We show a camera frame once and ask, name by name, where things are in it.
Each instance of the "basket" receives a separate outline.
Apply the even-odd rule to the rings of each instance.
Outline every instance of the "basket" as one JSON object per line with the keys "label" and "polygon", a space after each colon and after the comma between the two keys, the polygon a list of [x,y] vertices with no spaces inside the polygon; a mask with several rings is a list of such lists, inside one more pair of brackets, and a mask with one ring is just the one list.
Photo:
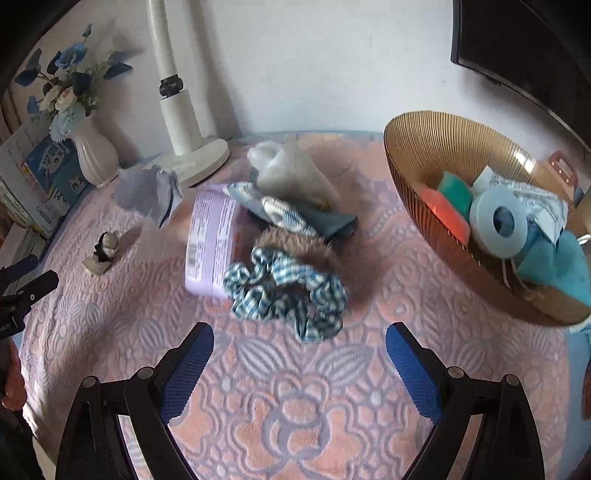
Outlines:
{"label": "basket", "polygon": [[476,294],[499,310],[528,323],[567,326],[591,308],[551,287],[528,290],[506,262],[484,253],[472,240],[464,247],[419,198],[413,184],[437,188],[445,170],[472,185],[488,165],[506,179],[551,191],[569,204],[560,182],[519,145],[486,125],[441,112],[409,112],[394,118],[384,132],[392,178],[408,213],[437,255]]}

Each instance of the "small figurine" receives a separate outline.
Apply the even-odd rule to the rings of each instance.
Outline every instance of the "small figurine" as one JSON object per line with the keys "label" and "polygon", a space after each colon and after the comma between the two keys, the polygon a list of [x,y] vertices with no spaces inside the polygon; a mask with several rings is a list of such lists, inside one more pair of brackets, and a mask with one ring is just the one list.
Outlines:
{"label": "small figurine", "polygon": [[105,232],[95,245],[95,251],[82,262],[88,273],[100,276],[107,271],[117,254],[119,238],[117,232]]}

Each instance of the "hand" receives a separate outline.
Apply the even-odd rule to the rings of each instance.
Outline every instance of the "hand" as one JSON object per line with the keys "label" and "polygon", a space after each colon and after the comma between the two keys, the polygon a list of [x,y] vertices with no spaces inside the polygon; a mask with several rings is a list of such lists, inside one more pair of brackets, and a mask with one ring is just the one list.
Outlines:
{"label": "hand", "polygon": [[25,379],[21,373],[21,359],[18,357],[18,349],[12,340],[9,342],[10,367],[6,377],[5,395],[2,397],[2,405],[5,408],[17,411],[24,407],[27,401]]}

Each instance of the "white vase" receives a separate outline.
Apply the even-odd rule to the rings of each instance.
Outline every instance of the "white vase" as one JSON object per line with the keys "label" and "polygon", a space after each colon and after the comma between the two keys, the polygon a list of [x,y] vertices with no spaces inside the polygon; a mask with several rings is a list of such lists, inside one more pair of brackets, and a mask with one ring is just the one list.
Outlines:
{"label": "white vase", "polygon": [[85,179],[98,188],[111,182],[119,170],[119,154],[115,146],[96,130],[90,114],[70,134],[78,152],[78,162]]}

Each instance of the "pink floral tablecloth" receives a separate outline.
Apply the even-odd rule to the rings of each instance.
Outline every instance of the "pink floral tablecloth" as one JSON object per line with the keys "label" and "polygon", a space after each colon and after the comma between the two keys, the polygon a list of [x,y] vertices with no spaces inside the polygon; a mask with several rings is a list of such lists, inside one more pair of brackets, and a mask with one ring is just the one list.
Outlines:
{"label": "pink floral tablecloth", "polygon": [[[57,291],[28,318],[21,358],[25,414],[57,457],[74,394],[87,375],[103,381],[155,365],[197,321],[216,344],[183,415],[171,422],[201,479],[400,479],[431,424],[417,413],[384,346],[385,329],[405,322],[446,365],[473,377],[506,373],[524,384],[540,434],[547,478],[556,476],[566,431],[569,363],[563,333],[517,321],[485,304],[427,245],[407,215],[386,163],[381,135],[297,134],[342,197],[359,230],[340,259],[350,308],[343,330],[302,345],[281,322],[228,315],[229,304],[190,296],[184,254],[137,255],[138,215],[117,207],[117,180],[85,199],[46,259]],[[248,142],[237,142],[213,182],[248,178]],[[126,232],[118,262],[102,277],[82,259],[106,230]],[[453,478],[478,428],[471,425]],[[143,464],[129,423],[129,451]]]}

